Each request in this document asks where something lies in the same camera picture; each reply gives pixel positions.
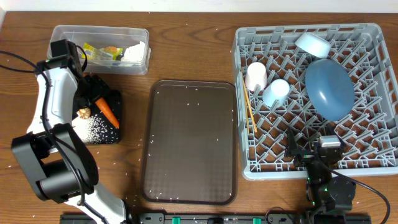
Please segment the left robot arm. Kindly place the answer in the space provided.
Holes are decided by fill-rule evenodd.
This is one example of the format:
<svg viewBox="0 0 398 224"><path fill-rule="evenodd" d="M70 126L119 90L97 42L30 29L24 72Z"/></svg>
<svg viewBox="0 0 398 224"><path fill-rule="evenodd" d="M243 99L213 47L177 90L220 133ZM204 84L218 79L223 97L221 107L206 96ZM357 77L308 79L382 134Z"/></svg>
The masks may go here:
<svg viewBox="0 0 398 224"><path fill-rule="evenodd" d="M51 42L52 57L33 65L39 84L35 115L12 153L36 196L74 206L95 223L134 223L127 203L99 182L91 152L72 127L73 117L111 89L97 75L84 75L73 42Z"/></svg>

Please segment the pink cup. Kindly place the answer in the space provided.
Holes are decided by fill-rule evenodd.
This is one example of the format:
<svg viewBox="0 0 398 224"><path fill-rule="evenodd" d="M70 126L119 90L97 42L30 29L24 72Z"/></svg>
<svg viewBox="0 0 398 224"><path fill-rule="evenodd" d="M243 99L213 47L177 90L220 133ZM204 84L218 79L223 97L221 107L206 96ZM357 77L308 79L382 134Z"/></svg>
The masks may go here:
<svg viewBox="0 0 398 224"><path fill-rule="evenodd" d="M263 63L253 62L248 66L245 85L250 91L255 91L257 85L260 90L265 89L267 85L267 70Z"/></svg>

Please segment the white rice pile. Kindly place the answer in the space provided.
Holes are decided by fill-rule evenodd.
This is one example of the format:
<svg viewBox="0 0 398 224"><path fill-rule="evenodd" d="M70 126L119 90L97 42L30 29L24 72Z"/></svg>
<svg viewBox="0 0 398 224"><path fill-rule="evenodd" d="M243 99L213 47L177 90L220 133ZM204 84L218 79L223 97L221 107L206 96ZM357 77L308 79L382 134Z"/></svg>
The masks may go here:
<svg viewBox="0 0 398 224"><path fill-rule="evenodd" d="M117 144L120 140L119 129L99 116L75 118L72 127L85 144Z"/></svg>

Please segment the light blue cup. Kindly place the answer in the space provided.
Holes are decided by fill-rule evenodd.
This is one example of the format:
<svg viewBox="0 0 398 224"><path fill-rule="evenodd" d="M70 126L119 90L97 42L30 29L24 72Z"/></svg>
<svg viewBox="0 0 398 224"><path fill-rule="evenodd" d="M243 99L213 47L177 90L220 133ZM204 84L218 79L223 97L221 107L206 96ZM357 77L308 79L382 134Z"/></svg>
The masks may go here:
<svg viewBox="0 0 398 224"><path fill-rule="evenodd" d="M290 91L290 85L283 79L274 80L262 94L262 100L268 107L272 107L275 101L278 101L278 107L281 107Z"/></svg>

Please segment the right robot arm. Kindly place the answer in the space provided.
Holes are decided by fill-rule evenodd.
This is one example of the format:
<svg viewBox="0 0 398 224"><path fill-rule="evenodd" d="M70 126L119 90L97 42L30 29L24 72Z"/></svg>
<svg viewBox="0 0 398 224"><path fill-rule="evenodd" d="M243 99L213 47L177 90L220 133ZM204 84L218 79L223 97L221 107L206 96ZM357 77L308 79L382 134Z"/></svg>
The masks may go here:
<svg viewBox="0 0 398 224"><path fill-rule="evenodd" d="M348 222L345 215L353 207L356 184L344 177L332 176L331 166L341 159L346 144L330 127L326 133L316 139L312 149L302 149L292 129L287 129L285 157L293 159L294 167L305 168L307 200L313 203L313 208L295 217L295 223Z"/></svg>

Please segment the dark blue plate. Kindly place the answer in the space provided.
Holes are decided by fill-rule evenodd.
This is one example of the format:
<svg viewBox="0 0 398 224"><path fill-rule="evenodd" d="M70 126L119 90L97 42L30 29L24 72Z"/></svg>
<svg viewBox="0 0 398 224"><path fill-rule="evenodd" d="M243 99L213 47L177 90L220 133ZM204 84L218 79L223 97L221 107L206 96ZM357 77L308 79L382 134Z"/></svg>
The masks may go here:
<svg viewBox="0 0 398 224"><path fill-rule="evenodd" d="M329 121L344 118L354 106L353 82L334 60L312 62L305 73L305 87L313 107Z"/></svg>

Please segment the light blue bowl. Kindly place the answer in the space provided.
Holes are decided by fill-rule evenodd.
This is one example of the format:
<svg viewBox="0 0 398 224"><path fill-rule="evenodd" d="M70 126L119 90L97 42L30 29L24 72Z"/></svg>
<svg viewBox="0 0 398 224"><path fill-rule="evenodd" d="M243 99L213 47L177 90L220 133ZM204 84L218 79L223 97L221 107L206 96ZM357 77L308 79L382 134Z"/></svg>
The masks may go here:
<svg viewBox="0 0 398 224"><path fill-rule="evenodd" d="M331 44L321 37L305 32L296 41L295 45L307 53L318 58L327 58Z"/></svg>

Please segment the white tissue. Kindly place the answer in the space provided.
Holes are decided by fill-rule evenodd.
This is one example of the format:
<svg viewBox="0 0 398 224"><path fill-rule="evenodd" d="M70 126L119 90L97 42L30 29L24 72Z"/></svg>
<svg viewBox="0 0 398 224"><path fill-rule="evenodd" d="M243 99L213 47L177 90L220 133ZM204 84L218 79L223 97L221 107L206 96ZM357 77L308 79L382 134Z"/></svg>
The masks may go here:
<svg viewBox="0 0 398 224"><path fill-rule="evenodd" d="M141 62L144 59L145 43L140 41L138 44L128 47L121 58L122 62Z"/></svg>

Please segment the orange carrot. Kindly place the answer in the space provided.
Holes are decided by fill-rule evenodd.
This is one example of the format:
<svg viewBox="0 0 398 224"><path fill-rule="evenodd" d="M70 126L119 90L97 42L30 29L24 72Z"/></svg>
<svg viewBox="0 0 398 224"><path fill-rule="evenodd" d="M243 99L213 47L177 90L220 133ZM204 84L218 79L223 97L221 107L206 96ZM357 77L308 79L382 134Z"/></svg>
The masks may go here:
<svg viewBox="0 0 398 224"><path fill-rule="evenodd" d="M108 119L108 121L117 129L119 129L119 120L115 117L112 109L109 107L106 100L101 97L95 101L96 106L100 109L100 111L104 114L104 116Z"/></svg>

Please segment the yellow green snack wrapper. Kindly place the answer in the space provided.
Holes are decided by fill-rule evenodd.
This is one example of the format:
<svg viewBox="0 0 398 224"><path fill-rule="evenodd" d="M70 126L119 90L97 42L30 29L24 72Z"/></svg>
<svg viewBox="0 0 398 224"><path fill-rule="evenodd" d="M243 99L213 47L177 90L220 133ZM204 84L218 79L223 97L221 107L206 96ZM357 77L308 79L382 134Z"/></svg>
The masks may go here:
<svg viewBox="0 0 398 224"><path fill-rule="evenodd" d="M105 47L97 49L88 43L83 44L83 59L87 60L116 60L119 55L122 54L123 48L117 47Z"/></svg>

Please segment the brown mushroom scrap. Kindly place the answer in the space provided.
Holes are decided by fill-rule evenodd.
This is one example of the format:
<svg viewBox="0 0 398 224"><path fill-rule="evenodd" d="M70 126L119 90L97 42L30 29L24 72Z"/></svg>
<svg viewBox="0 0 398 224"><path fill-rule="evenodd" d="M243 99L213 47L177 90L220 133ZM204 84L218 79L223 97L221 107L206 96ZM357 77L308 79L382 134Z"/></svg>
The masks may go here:
<svg viewBox="0 0 398 224"><path fill-rule="evenodd" d="M91 110L89 108L82 108L77 111L77 115L80 119L89 119L91 116Z"/></svg>

